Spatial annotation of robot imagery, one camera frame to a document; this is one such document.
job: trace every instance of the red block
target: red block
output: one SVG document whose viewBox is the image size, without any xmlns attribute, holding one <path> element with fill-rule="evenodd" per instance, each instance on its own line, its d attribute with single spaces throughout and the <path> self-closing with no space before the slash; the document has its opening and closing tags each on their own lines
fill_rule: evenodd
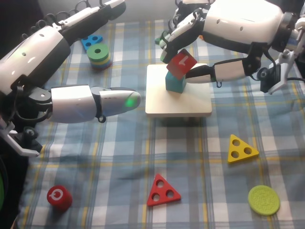
<svg viewBox="0 0 305 229">
<path fill-rule="evenodd" d="M 155 201 L 155 196 L 159 196 L 159 200 Z M 152 185 L 151 192 L 147 200 L 147 206 L 152 207 L 160 204 L 166 204 L 180 200 L 180 194 L 160 175 L 157 174 Z"/>
<path fill-rule="evenodd" d="M 197 60 L 193 58 L 187 50 L 182 49 L 172 58 L 166 68 L 173 76 L 180 80 L 195 64 L 197 64 Z"/>
<path fill-rule="evenodd" d="M 48 202 L 60 211 L 66 211 L 72 204 L 72 196 L 62 185 L 56 185 L 48 191 Z"/>
</svg>

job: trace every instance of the red triangle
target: red triangle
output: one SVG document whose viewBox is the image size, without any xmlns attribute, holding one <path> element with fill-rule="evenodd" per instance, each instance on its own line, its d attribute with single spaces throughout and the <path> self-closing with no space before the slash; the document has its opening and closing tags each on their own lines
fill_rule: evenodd
<svg viewBox="0 0 305 229">
<path fill-rule="evenodd" d="M 163 187 L 158 187 L 158 183 L 160 181 L 163 182 Z M 167 193 L 170 191 L 173 192 L 172 198 L 167 197 Z M 158 201 L 154 201 L 153 198 L 155 195 L 159 195 Z M 153 181 L 152 189 L 147 200 L 147 206 L 152 207 L 159 204 L 174 202 L 180 199 L 180 194 L 160 174 L 157 174 Z"/>
</svg>

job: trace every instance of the triangle block with holes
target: triangle block with holes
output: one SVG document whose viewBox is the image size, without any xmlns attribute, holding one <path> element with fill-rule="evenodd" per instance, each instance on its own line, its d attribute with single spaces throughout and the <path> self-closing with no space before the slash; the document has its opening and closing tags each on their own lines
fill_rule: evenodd
<svg viewBox="0 0 305 229">
<path fill-rule="evenodd" d="M 156 195 L 159 195 L 158 201 L 154 200 Z M 153 207 L 160 204 L 178 201 L 180 199 L 180 194 L 160 174 L 157 174 L 147 200 L 147 206 Z"/>
<path fill-rule="evenodd" d="M 85 50 L 88 50 L 90 46 L 102 42 L 103 37 L 100 35 L 89 35 L 81 40 L 82 45 L 84 46 Z"/>
<path fill-rule="evenodd" d="M 228 163 L 234 163 L 238 161 L 244 161 L 252 157 L 258 156 L 259 152 L 252 146 L 248 145 L 246 142 L 231 135 L 229 152 L 228 152 Z"/>
</svg>

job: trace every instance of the red cylinder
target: red cylinder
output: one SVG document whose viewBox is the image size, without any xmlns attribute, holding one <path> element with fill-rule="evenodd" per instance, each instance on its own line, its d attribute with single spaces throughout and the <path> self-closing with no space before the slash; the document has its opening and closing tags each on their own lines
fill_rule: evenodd
<svg viewBox="0 0 305 229">
<path fill-rule="evenodd" d="M 48 191 L 48 202 L 60 211 L 66 211 L 72 204 L 70 192 L 62 185 L 56 185 Z"/>
</svg>

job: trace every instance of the blue block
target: blue block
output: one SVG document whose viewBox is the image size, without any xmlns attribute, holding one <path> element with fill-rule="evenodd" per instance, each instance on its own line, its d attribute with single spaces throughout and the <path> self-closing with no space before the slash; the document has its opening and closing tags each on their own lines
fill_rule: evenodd
<svg viewBox="0 0 305 229">
<path fill-rule="evenodd" d="M 103 37 L 100 35 L 90 35 L 87 38 L 81 40 L 82 45 L 84 46 L 85 50 L 88 50 L 91 45 L 97 44 L 102 42 Z"/>
<path fill-rule="evenodd" d="M 165 77 L 165 86 L 167 91 L 177 92 L 182 94 L 186 86 L 185 76 L 181 80 L 178 80 L 170 72 L 168 72 Z"/>
</svg>

